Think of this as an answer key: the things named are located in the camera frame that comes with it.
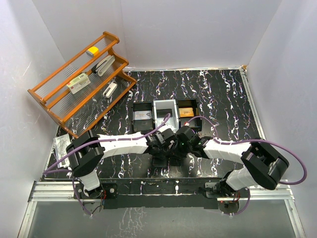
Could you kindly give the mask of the black leather card holder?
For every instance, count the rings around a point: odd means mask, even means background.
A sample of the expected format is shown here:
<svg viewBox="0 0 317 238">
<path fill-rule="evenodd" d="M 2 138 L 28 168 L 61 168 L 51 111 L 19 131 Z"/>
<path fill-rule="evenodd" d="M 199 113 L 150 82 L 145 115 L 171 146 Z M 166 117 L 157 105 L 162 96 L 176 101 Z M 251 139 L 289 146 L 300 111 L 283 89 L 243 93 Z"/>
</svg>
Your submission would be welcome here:
<svg viewBox="0 0 317 238">
<path fill-rule="evenodd" d="M 172 161 L 171 157 L 164 157 L 162 160 L 162 167 L 167 169 L 171 161 Z"/>
</svg>

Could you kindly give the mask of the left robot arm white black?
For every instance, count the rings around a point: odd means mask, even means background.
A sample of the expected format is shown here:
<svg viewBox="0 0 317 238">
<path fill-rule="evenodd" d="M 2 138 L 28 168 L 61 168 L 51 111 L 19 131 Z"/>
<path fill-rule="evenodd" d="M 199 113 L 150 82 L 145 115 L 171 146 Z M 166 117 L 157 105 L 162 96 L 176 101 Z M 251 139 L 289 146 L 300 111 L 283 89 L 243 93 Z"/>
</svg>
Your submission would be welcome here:
<svg viewBox="0 0 317 238">
<path fill-rule="evenodd" d="M 160 161 L 167 160 L 178 145 L 174 132 L 167 126 L 150 133 L 141 131 L 125 135 L 97 135 L 86 132 L 66 148 L 73 176 L 83 185 L 82 191 L 88 198 L 100 197 L 104 190 L 96 166 L 101 159 L 125 154 L 150 154 Z"/>
</svg>

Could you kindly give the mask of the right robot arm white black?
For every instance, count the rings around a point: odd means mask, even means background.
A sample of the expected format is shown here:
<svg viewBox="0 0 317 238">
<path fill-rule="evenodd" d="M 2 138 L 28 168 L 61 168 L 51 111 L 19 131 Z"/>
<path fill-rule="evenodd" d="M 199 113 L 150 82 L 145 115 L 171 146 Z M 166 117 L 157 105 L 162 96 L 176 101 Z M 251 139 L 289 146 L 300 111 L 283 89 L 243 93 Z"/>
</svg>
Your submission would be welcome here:
<svg viewBox="0 0 317 238">
<path fill-rule="evenodd" d="M 240 189 L 260 185 L 274 190 L 289 167 L 288 160 L 263 140 L 229 142 L 210 136 L 200 137 L 190 127 L 177 130 L 169 146 L 171 156 L 182 159 L 189 153 L 205 159 L 224 159 L 243 168 L 232 170 L 212 187 L 202 189 L 209 194 L 231 197 Z"/>
</svg>

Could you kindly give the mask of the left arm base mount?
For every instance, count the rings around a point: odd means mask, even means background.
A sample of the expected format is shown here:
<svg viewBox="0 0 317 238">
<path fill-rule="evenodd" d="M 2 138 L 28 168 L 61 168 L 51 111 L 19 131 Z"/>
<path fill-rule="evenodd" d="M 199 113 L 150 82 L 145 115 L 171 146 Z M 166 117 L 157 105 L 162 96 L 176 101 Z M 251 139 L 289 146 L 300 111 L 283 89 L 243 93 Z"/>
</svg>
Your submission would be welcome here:
<svg viewBox="0 0 317 238">
<path fill-rule="evenodd" d="M 106 206 L 107 199 L 116 199 L 118 196 L 117 185 L 115 183 L 100 183 L 97 188 L 88 191 L 82 182 L 75 183 L 75 179 L 72 180 L 72 188 L 74 191 L 74 198 L 79 202 L 85 215 L 94 217 L 94 214 L 100 212 Z M 92 211 L 85 207 L 84 200 L 98 199 L 100 204 Z"/>
</svg>

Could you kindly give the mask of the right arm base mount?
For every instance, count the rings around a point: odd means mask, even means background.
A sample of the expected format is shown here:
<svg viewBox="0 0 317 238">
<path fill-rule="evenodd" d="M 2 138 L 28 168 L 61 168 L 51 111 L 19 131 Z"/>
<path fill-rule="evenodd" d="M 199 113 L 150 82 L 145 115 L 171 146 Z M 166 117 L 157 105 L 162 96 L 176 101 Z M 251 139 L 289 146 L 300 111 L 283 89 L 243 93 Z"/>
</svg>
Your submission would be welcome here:
<svg viewBox="0 0 317 238">
<path fill-rule="evenodd" d="M 244 190 L 247 193 L 247 200 L 244 207 L 240 208 L 239 200 L 241 199 L 242 189 L 233 190 L 225 182 L 206 182 L 200 190 L 205 198 L 214 198 L 217 200 L 220 215 L 226 215 L 230 218 L 243 213 L 251 199 L 250 189 L 245 187 Z"/>
</svg>

